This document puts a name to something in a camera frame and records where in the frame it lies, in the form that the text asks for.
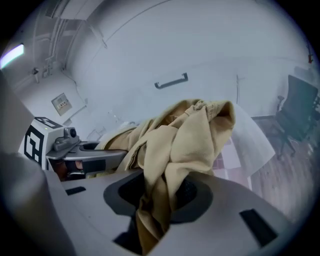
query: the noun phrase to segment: beige garment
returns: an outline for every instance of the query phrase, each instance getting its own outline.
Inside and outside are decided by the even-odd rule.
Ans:
[[[234,125],[230,101],[182,100],[155,119],[122,130],[97,146],[128,151],[116,172],[143,169],[145,193],[136,223],[144,255],[168,230],[176,192],[188,173],[213,175],[214,160]]]

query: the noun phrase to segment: ceiling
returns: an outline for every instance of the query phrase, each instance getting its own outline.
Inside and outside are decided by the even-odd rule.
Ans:
[[[43,2],[25,19],[3,51],[2,55],[19,44],[24,45],[24,54],[1,70],[14,90],[36,82],[32,75],[34,68],[38,70],[37,77],[41,80],[65,64],[81,20],[46,16],[50,8],[48,3]]]

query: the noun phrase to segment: floor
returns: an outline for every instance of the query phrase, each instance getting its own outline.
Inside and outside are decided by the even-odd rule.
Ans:
[[[266,134],[275,123],[272,118],[255,120]],[[278,152],[280,140],[271,138],[271,145]],[[292,142],[296,154],[286,145],[281,160],[273,156],[259,171],[251,176],[252,191],[283,212],[295,222],[312,204],[320,184],[320,152],[311,142]]]

